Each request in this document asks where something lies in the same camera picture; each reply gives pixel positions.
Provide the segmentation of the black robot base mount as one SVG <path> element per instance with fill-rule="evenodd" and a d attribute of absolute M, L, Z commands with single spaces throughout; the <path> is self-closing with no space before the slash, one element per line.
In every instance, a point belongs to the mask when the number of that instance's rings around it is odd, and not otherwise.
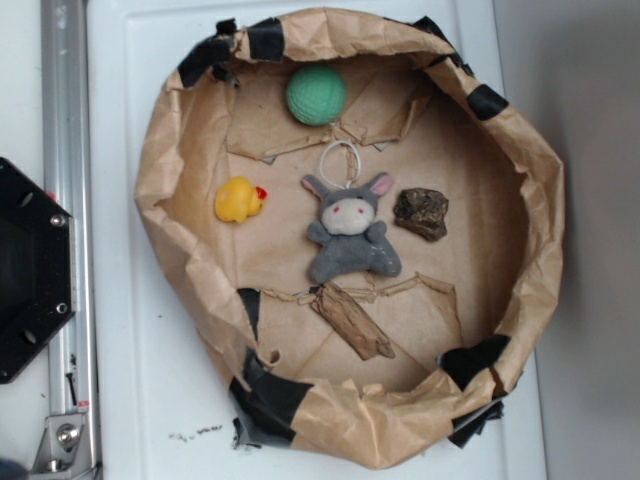
<path fill-rule="evenodd" d="M 13 382 L 74 314 L 71 216 L 1 160 L 1 383 Z"/>

